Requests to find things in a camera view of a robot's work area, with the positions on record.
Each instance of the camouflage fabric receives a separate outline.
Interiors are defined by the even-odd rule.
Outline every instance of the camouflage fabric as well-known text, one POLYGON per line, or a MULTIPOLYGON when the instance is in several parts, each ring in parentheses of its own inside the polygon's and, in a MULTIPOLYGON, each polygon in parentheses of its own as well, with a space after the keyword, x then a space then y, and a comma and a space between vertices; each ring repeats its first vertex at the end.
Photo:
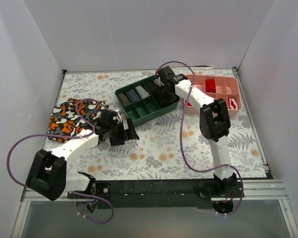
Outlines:
MULTIPOLYGON (((67 102, 62 103, 59 107, 55 106, 50 117, 48 134, 76 136, 83 129, 90 129, 76 113, 75 106, 80 99, 69 98, 67 102)), ((100 110, 103 106, 93 101, 83 101, 78 107, 79 113, 90 123, 96 126, 96 118, 101 117, 100 110)), ((50 140, 65 142, 70 139, 49 137, 50 140)))

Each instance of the table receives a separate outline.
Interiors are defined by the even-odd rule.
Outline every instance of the table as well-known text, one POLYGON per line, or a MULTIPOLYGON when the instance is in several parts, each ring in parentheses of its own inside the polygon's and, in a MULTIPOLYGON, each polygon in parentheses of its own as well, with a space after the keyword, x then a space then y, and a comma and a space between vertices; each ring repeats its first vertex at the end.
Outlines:
MULTIPOLYGON (((186 69, 176 74, 189 74, 186 69)), ((234 76, 231 69, 194 68, 196 74, 234 76)), ((154 70, 66 73, 57 105, 68 98, 94 98, 104 100, 110 109, 120 105, 115 90, 154 74, 154 70)), ((136 127, 140 140, 110 147, 109 141, 87 151, 68 167, 70 173, 83 171, 97 180, 139 179, 201 179, 213 178, 213 173, 196 173, 183 162, 180 153, 179 130, 183 100, 176 110, 136 127)), ((246 107, 233 118, 229 130, 228 148, 231 164, 243 178, 265 178, 262 154, 246 107)), ((198 170, 214 166, 211 149, 199 129, 199 116, 186 115, 184 121, 184 147, 188 162, 198 170)), ((48 141, 46 150, 60 143, 48 141)))

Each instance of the white panel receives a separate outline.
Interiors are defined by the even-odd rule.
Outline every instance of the white panel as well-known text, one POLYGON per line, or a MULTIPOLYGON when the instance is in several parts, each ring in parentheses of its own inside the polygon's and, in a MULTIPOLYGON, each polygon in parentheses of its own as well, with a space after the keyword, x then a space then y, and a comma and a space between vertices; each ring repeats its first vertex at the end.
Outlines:
POLYGON ((239 66, 273 0, 25 0, 62 69, 239 66))
MULTIPOLYGON (((6 170, 18 139, 45 132, 62 72, 23 0, 0 0, 0 238, 11 236, 23 187, 6 170)), ((11 166, 25 182, 43 138, 16 148, 11 166)))
POLYGON ((298 0, 273 3, 240 67, 270 169, 298 225, 298 0))

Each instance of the purple cable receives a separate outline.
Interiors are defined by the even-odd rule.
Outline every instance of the purple cable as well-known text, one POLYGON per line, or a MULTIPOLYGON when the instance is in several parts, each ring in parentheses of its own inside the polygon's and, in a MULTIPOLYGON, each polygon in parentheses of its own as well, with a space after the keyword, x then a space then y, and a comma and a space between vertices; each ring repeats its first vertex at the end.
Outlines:
MULTIPOLYGON (((88 120, 86 120, 86 119, 79 113, 79 111, 78 111, 78 107, 79 107, 80 103, 83 102, 83 101, 86 101, 86 100, 90 100, 90 101, 96 102, 96 103, 100 104, 101 106, 103 106, 104 108, 107 108, 107 107, 106 107, 106 105, 104 105, 104 104, 102 104, 101 102, 99 102, 99 101, 97 101, 97 100, 95 100, 95 99, 92 99, 92 98, 85 98, 85 99, 79 100, 79 101, 77 102, 77 104, 76 104, 76 106, 75 106, 75 111, 76 111, 77 115, 78 115, 78 116, 79 116, 79 117, 80 117, 86 124, 90 125, 92 132, 91 132, 90 134, 83 135, 83 136, 67 136, 67 135, 53 135, 53 134, 34 134, 34 135, 28 135, 28 136, 26 136, 26 137, 24 137, 24 138, 18 140, 14 145, 12 145, 11 149, 9 150, 8 156, 7 156, 7 158, 6 158, 6 168, 7 168, 8 173, 9 173, 9 175, 10 175, 10 177, 11 177, 11 179, 12 179, 13 181, 15 181, 18 185, 21 185, 21 186, 23 186, 23 187, 26 187, 26 185, 25 185, 24 183, 21 183, 19 180, 17 180, 17 179, 14 177, 14 175, 13 175, 12 172, 11 172, 11 168, 10 168, 10 158, 11 158, 12 151, 13 151, 13 150, 15 149, 15 147, 16 147, 18 144, 20 144, 22 141, 24 141, 24 140, 26 140, 26 139, 29 139, 29 138, 32 138, 32 137, 39 137, 39 136, 50 136, 50 137, 55 137, 55 138, 67 138, 67 139, 80 139, 80 138, 86 138, 86 137, 89 137, 89 136, 91 136, 91 135, 93 135, 93 134, 95 133, 95 128, 94 128, 93 124, 91 124, 88 120)), ((78 193, 78 192, 72 192, 72 193, 73 193, 73 194, 77 194, 77 195, 81 195, 81 196, 88 196, 88 197, 92 197, 92 198, 99 199, 99 200, 101 200, 101 201, 106 202, 106 203, 109 204, 109 206, 111 207, 112 214, 111 214, 110 218, 109 218, 108 220, 104 221, 104 222, 103 222, 103 221, 99 221, 99 220, 97 220, 97 219, 94 219, 94 218, 92 218, 92 217, 90 217, 90 216, 86 216, 87 218, 89 218, 89 219, 91 219, 91 220, 93 220, 93 221, 95 221, 95 222, 97 222, 97 223, 101 223, 101 224, 107 223, 107 222, 109 222, 109 221, 113 218, 113 216, 114 216, 114 207, 113 207, 113 205, 111 205, 111 203, 108 202, 106 199, 101 198, 101 197, 92 196, 92 195, 86 195, 86 194, 82 194, 82 193, 78 193)))
POLYGON ((106 202, 106 203, 110 206, 110 208, 111 208, 111 216, 110 216, 110 218, 108 218, 106 221, 100 221, 100 220, 97 220, 97 219, 95 219, 95 218, 93 218, 93 217, 91 217, 91 216, 89 216, 89 215, 86 215, 86 214, 83 214, 83 213, 79 212, 79 214, 82 215, 83 217, 87 217, 87 218, 89 218, 90 220, 92 220, 92 221, 94 221, 94 222, 97 222, 97 223, 99 223, 99 224, 105 224, 105 223, 109 222, 109 221, 113 218, 113 216, 114 216, 114 207, 113 207, 113 205, 112 205, 109 201, 107 201, 106 199, 104 199, 104 198, 102 198, 102 197, 93 196, 93 195, 86 195, 86 194, 79 193, 79 192, 72 192, 72 194, 76 194, 76 195, 83 196, 83 197, 90 197, 90 198, 94 198, 94 199, 101 200, 101 201, 103 201, 103 202, 106 202))
MULTIPOLYGON (((166 64, 169 64, 169 63, 179 63, 179 64, 182 64, 182 65, 186 66, 192 72, 192 74, 193 74, 193 81, 191 83, 191 86, 195 85, 196 76, 195 76, 194 71, 192 70, 192 68, 189 65, 187 65, 187 64, 185 64, 183 62, 180 62, 180 61, 168 61, 168 62, 164 63, 163 65, 161 65, 157 69, 156 72, 158 72, 163 66, 165 66, 166 64)), ((185 102, 185 106, 184 106, 183 113, 182 113, 182 118, 181 118, 181 124, 180 124, 180 148, 181 148, 182 158, 183 158, 185 164, 189 167, 189 169, 191 169, 191 170, 193 170, 194 172, 197 172, 197 173, 206 173, 206 172, 210 172, 210 171, 216 170, 216 169, 221 168, 221 167, 230 167, 230 168, 234 169, 236 171, 238 177, 239 177, 240 182, 241 182, 241 188, 242 188, 241 191, 242 191, 242 195, 243 195, 244 184, 243 184, 243 181, 242 181, 242 177, 241 177, 240 173, 238 172, 237 168, 235 168, 234 166, 228 165, 228 164, 223 164, 223 165, 218 165, 218 166, 216 166, 214 168, 211 168, 211 169, 208 169, 208 170, 196 170, 195 168, 193 168, 192 166, 190 166, 190 164, 188 163, 187 159, 185 158, 184 149, 183 149, 182 131, 183 131, 183 123, 184 123, 185 110, 186 110, 186 108, 188 106, 189 99, 190 99, 190 96, 191 96, 191 92, 192 92, 192 87, 190 87, 190 90, 189 90, 189 93, 188 93, 188 97, 187 97, 187 100, 185 102)), ((242 203, 242 197, 243 196, 240 197, 239 202, 238 202, 236 208, 234 208, 231 212, 227 213, 227 215, 233 214, 240 207, 240 205, 242 203)))

